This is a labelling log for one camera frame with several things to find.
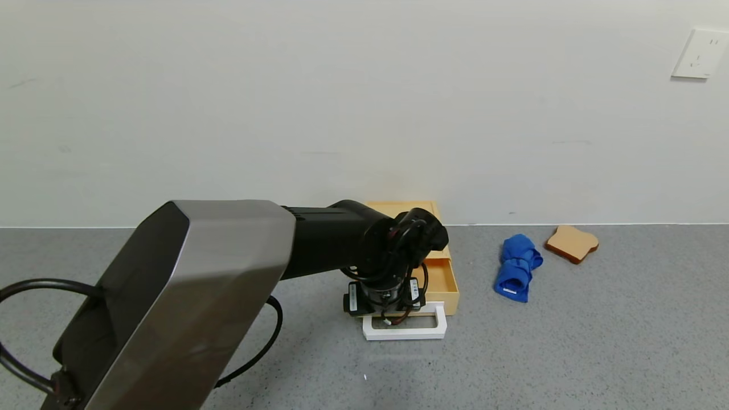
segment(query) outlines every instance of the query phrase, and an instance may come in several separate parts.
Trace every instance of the white label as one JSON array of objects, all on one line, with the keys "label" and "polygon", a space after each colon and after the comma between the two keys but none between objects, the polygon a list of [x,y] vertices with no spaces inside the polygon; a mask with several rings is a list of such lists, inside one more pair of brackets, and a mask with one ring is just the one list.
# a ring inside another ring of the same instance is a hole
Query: white label
[{"label": "white label", "polygon": [[357,311],[357,285],[354,283],[349,285],[349,311]]},{"label": "white label", "polygon": [[[420,297],[420,292],[418,291],[418,280],[415,279],[415,278],[413,278],[413,279],[410,280],[410,294],[413,297],[411,299],[413,301],[415,299],[417,299],[418,297]],[[420,302],[413,304],[413,307],[419,308],[420,307]]]}]

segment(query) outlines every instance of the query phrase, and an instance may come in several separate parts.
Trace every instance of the electrical outlet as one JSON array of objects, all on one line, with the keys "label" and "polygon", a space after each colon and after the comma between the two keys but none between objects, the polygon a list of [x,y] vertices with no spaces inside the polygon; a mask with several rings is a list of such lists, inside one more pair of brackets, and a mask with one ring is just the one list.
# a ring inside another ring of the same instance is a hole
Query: electrical outlet
[{"label": "electrical outlet", "polygon": [[709,78],[729,45],[729,33],[694,30],[688,38],[673,77]]}]

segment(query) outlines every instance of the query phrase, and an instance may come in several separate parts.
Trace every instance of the bread slice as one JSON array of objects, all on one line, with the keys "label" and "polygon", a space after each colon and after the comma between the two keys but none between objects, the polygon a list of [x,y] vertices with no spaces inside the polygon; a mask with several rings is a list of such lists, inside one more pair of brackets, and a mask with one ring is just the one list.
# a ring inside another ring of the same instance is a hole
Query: bread slice
[{"label": "bread slice", "polygon": [[595,252],[598,245],[597,237],[592,233],[582,232],[574,226],[560,225],[547,240],[545,248],[578,264],[588,253]]}]

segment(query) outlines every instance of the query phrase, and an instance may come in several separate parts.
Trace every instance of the blue towel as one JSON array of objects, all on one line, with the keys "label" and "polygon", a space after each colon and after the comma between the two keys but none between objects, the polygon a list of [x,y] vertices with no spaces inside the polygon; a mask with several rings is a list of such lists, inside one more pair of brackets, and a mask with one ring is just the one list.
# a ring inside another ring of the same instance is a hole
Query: blue towel
[{"label": "blue towel", "polygon": [[531,271],[544,262],[531,239],[519,233],[504,241],[502,266],[494,284],[496,293],[526,303]]}]

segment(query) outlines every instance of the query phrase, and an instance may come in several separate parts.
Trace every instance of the speckled gray floor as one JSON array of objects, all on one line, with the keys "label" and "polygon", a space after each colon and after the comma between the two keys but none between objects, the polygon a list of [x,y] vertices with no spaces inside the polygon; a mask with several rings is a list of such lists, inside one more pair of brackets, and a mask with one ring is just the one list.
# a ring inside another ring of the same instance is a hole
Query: speckled gray floor
[{"label": "speckled gray floor", "polygon": [[[600,250],[581,266],[545,252],[521,304],[491,290],[499,245],[520,232],[542,243],[552,228],[451,228],[461,305],[442,341],[366,342],[341,311],[339,273],[283,282],[278,341],[204,409],[729,409],[729,226],[586,229]],[[94,282],[129,233],[0,230],[0,286]],[[79,301],[15,296],[0,307],[0,338],[50,374],[51,347]],[[231,368],[274,322],[265,308]],[[0,409],[41,401],[0,371]]]}]

